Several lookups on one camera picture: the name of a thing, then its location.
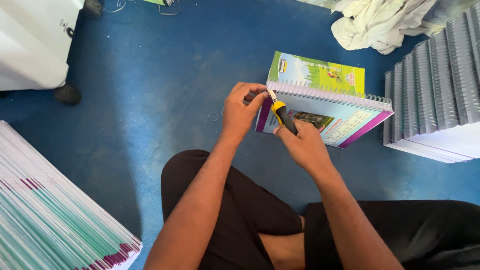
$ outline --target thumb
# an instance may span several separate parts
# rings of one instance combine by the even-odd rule
[[[300,140],[286,127],[280,125],[273,130],[275,136],[279,137],[287,148],[290,148],[298,143]]]
[[[262,92],[258,94],[248,105],[248,108],[251,109],[254,112],[257,112],[262,104],[264,103],[265,99],[268,97],[268,93]]]

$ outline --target black pants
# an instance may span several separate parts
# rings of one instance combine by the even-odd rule
[[[189,150],[162,171],[166,221],[209,153]],[[480,207],[451,200],[359,201],[405,269],[480,269]],[[306,269],[342,269],[322,203],[305,216]],[[301,232],[301,220],[286,203],[231,167],[215,230],[200,269],[273,269],[258,233]]]

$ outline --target crumpled fabric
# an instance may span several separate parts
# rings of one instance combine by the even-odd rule
[[[402,46],[402,30],[420,26],[436,0],[342,0],[332,9],[345,17],[332,24],[333,36],[347,50],[372,47],[389,54]]]

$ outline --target blue carpet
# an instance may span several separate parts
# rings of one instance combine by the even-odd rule
[[[110,9],[115,3],[106,0]],[[143,240],[133,267],[141,269],[163,225],[164,164],[180,151],[212,148],[221,118],[208,114],[220,114],[237,81],[264,83],[275,50],[365,68],[366,93],[383,95],[384,72],[425,39],[406,37],[387,56],[346,51],[330,31],[340,16],[295,0],[182,0],[176,16],[138,0],[99,20],[81,15],[67,83],[81,89],[82,102],[70,107],[51,91],[16,91],[0,98],[0,118]],[[328,148],[356,199],[480,204],[480,160],[421,158],[382,146],[380,132]],[[253,127],[233,165],[298,212],[320,200],[282,143]]]

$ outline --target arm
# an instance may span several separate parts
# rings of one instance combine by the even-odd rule
[[[230,164],[267,96],[265,89],[246,83],[232,89],[225,100],[222,133],[158,234],[144,269],[198,268],[215,228]]]
[[[315,181],[344,269],[403,269],[345,186],[318,130],[310,123],[294,123],[299,131],[297,136],[284,127],[278,127],[274,133]]]

